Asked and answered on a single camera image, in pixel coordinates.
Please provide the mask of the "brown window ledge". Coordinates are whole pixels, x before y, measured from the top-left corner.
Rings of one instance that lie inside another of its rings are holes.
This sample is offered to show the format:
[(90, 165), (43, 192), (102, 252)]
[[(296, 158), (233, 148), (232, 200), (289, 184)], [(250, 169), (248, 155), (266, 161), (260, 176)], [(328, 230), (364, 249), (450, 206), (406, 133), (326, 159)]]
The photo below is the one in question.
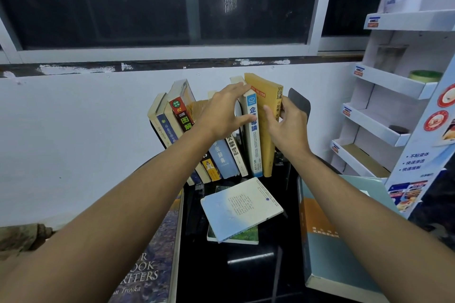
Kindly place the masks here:
[(1, 64), (0, 79), (67, 74), (96, 74), (131, 71), (158, 71), (217, 67), (253, 67), (290, 64), (360, 62), (364, 52), (320, 52), (316, 56), (278, 58), (214, 58), (144, 61), (102, 61), (66, 63)]

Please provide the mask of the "green tape roll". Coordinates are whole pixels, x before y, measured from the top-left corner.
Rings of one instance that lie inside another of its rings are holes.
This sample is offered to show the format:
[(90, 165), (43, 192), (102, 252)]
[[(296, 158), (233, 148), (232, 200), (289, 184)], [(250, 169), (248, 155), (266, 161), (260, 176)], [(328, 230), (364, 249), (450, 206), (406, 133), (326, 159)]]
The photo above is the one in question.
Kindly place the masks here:
[(409, 73), (408, 78), (417, 82), (432, 83), (439, 82), (443, 76), (440, 71), (433, 70), (412, 70)]

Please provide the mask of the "person's right hand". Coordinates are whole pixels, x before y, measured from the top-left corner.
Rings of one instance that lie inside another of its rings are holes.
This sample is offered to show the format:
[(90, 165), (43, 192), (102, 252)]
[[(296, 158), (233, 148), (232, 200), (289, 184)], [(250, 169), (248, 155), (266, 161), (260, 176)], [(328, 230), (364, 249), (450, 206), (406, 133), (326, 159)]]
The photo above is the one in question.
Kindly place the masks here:
[(312, 158), (307, 135), (307, 116), (288, 97), (282, 98), (281, 121), (277, 134), (270, 134), (275, 146), (297, 170)]

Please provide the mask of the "row of standing books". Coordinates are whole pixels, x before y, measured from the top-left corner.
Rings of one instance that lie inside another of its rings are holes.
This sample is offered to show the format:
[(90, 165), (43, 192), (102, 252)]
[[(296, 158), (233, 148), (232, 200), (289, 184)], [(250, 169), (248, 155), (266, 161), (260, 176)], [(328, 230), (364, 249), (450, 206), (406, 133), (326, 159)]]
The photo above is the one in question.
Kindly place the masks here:
[[(208, 100), (197, 101), (187, 79), (174, 81), (166, 93), (158, 93), (147, 116), (165, 149), (179, 140), (199, 120)], [(236, 163), (240, 153), (231, 151), (226, 139), (211, 145), (186, 183), (189, 186), (208, 184), (235, 176), (247, 176), (245, 167)]]

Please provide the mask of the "camouflage cloth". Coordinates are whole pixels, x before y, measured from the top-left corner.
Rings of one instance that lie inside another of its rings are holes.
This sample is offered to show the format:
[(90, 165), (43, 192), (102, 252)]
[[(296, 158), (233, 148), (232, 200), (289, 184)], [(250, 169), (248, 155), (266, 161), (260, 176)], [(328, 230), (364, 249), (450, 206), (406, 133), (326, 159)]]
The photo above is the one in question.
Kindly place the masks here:
[(36, 250), (54, 234), (53, 228), (41, 223), (0, 227), (0, 254)]

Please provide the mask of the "green cover book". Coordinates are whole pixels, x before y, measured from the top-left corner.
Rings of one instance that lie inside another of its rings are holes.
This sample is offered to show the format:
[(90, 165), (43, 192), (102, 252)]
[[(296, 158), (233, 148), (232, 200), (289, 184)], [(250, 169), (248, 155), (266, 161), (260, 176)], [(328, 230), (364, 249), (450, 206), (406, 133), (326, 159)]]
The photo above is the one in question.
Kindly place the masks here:
[[(207, 232), (207, 241), (217, 243), (215, 234), (209, 225)], [(246, 231), (243, 231), (225, 241), (223, 243), (234, 243), (234, 244), (246, 244), (246, 245), (258, 245), (259, 244), (259, 228), (253, 226)]]

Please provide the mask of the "teal and orange book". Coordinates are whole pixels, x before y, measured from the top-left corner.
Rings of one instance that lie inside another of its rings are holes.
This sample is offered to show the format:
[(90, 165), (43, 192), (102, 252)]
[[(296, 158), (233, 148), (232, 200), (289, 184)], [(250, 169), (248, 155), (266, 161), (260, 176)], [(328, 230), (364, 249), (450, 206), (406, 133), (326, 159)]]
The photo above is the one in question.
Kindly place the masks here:
[(300, 177), (297, 187), (305, 286), (359, 303), (390, 303)]

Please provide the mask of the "person's left forearm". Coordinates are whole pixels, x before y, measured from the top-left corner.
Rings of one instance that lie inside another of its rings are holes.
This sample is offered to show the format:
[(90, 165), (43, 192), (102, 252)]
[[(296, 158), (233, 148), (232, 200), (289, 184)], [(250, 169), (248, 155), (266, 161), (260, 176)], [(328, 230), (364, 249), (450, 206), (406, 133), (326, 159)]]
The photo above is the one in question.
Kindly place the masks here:
[(107, 302), (217, 136), (195, 125), (112, 188), (0, 283), (0, 303)]

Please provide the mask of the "light blue thin book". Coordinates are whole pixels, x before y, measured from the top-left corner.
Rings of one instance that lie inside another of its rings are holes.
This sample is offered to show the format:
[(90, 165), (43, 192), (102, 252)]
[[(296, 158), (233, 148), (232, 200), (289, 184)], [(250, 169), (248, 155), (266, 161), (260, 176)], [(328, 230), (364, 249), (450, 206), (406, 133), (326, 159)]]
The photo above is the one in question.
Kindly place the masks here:
[(218, 243), (283, 213), (283, 208), (259, 178), (228, 187), (217, 186), (213, 194), (201, 199)]

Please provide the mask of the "black metal bookend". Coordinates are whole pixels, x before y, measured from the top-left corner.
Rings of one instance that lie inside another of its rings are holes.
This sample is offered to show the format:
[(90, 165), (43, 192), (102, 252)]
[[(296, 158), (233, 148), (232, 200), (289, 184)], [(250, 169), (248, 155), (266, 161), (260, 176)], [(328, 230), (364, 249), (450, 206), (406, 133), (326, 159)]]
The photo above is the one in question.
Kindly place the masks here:
[(293, 88), (289, 89), (287, 97), (299, 110), (306, 114), (308, 123), (311, 112), (310, 101)]

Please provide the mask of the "tan paperback book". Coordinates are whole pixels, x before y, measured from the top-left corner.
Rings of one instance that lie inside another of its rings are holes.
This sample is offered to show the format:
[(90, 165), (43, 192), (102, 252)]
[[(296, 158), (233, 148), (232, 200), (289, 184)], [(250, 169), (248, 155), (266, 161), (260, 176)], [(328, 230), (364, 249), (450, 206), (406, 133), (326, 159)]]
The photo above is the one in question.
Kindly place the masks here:
[(275, 144), (268, 131), (268, 120), (265, 114), (264, 105), (267, 105), (276, 121), (280, 119), (283, 85), (266, 80), (254, 73), (246, 72), (244, 80), (250, 84), (257, 96), (258, 122), (261, 158), (263, 165), (263, 176), (271, 177), (275, 156)]

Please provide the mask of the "large purple floral book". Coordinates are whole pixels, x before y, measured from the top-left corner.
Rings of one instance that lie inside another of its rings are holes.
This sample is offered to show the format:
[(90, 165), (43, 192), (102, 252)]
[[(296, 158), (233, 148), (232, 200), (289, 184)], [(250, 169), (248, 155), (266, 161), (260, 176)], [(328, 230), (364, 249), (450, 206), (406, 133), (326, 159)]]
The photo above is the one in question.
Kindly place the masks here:
[(108, 303), (176, 303), (184, 190)]

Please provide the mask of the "person's left hand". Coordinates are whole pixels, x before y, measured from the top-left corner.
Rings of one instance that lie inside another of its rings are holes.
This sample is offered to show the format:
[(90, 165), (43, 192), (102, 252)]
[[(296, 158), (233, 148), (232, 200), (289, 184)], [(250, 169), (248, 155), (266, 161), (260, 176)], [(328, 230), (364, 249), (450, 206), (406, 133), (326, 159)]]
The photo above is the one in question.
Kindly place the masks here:
[(216, 92), (205, 105), (195, 122), (198, 135), (202, 135), (210, 144), (227, 138), (230, 133), (230, 116), (235, 114), (237, 99), (251, 89), (249, 84), (229, 84)]

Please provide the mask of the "clear glass cup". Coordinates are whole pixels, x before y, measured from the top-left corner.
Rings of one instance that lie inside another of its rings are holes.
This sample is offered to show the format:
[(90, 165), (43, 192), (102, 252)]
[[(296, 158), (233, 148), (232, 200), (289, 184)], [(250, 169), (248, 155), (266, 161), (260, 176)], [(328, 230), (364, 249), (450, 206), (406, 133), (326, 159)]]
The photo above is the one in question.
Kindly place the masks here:
[(394, 74), (408, 47), (407, 44), (379, 44), (373, 68)]

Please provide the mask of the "white book blue spine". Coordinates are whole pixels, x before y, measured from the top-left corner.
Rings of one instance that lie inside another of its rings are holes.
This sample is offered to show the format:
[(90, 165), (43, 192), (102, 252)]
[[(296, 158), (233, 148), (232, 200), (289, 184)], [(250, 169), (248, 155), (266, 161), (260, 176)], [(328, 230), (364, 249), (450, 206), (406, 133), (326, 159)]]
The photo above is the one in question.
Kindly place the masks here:
[(244, 150), (251, 174), (254, 177), (263, 176), (262, 156), (260, 148), (259, 117), (257, 95), (250, 89), (237, 99), (235, 115), (253, 115), (256, 119), (240, 128), (241, 145)]

